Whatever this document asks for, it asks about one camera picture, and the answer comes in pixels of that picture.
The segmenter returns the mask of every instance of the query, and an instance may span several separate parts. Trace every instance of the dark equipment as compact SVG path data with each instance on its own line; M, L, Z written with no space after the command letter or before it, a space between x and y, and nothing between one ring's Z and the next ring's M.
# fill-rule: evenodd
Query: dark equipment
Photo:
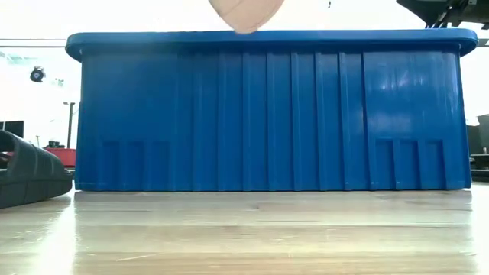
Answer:
M46 77L44 68L41 66L34 66L34 69L31 72L31 80L36 83L42 83L44 77Z
M64 148L59 141L48 141L46 148Z
M462 22L483 24L489 30L489 0L396 0L426 23L425 28L458 27ZM488 39L480 39L479 47Z
M489 170L471 170L472 180L477 182L487 183L489 182Z
M468 152L472 154L482 154L481 131L479 126L467 125Z
M9 131L16 136L24 137L24 121L0 121L0 130Z

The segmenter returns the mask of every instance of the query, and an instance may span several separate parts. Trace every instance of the white wall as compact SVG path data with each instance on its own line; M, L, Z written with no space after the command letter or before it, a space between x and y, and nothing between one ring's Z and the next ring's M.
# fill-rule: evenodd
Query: white wall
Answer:
M230 28L212 10L207 0L138 0L138 1L66 1L66 0L0 0L0 37L49 37L66 38L68 35L81 31L206 31L229 30ZM328 0L285 0L283 7L261 29L409 29L423 28L424 23L417 16L398 5L394 0L332 0L328 8ZM479 28L479 25L462 24L466 28ZM478 31L480 36L489 37L487 31ZM58 54L49 56L52 60L49 68L63 73L66 67L76 65L58 49ZM465 110L468 119L476 115L489 113L487 98L487 77L484 67L489 61L489 50L477 49L461 61L462 79L465 91ZM79 67L69 69L71 75L68 83L75 94L79 93ZM25 102L23 108L34 109L42 99L37 95L49 93L35 83L25 83L22 88L11 85L9 90L29 90L31 102ZM4 84L0 82L0 97ZM54 102L44 102L56 106L52 113L29 118L43 125L50 115L60 114L58 119L66 120L67 110L62 110ZM67 121L49 122L52 135L62 142L66 139L63 126ZM32 126L32 133L39 131ZM41 133L43 139L51 134Z
M15 52L26 57L40 58L35 63L8 65L0 58L0 121L25 121L24 138L33 144L47 145L49 140L67 142L69 106L64 102L79 101L80 64L66 57L63 49L0 49L4 53ZM61 53L61 60L54 53ZM29 79L34 65L46 65L47 78L43 83L35 83ZM58 77L65 79L62 88L52 85L50 80ZM74 133L77 127L77 109L73 120Z

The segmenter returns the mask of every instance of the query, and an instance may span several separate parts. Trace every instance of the hardwood plank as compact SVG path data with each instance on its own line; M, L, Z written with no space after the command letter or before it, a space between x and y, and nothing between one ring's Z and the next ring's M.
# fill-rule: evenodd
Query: hardwood plank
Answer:
M487 198L72 192L0 210L0 274L485 274Z

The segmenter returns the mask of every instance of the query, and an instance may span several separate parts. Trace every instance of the blue container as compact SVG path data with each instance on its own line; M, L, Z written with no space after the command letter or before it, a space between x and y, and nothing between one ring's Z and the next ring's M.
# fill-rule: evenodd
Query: blue container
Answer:
M471 185L463 29L74 34L76 188Z

